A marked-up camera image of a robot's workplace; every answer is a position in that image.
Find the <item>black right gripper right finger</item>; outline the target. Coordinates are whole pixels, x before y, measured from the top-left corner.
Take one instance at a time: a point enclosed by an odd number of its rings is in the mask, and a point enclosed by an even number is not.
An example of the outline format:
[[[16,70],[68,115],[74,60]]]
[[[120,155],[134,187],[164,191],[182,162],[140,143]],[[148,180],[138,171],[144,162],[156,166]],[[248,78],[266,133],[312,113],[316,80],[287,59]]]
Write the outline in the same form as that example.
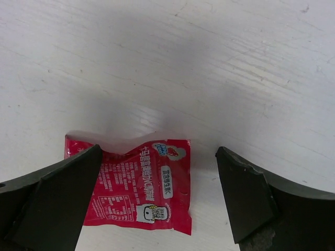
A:
[[[334,194],[298,184],[226,147],[216,153],[240,250],[334,250]]]

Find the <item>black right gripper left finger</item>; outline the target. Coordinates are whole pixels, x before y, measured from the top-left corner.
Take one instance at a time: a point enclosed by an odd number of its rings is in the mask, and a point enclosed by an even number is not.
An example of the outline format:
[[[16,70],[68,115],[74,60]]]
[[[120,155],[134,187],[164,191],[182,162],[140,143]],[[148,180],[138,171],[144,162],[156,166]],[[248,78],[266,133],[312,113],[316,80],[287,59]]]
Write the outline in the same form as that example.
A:
[[[1,250],[75,250],[103,151],[94,145],[1,183]]]

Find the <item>red snack packet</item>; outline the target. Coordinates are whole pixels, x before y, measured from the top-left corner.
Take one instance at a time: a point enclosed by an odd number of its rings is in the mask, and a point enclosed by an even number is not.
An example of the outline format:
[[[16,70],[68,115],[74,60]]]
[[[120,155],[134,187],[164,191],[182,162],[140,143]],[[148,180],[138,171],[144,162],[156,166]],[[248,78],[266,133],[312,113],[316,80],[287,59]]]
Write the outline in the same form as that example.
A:
[[[84,225],[191,235],[190,202],[190,141],[149,141],[125,154],[103,151]]]

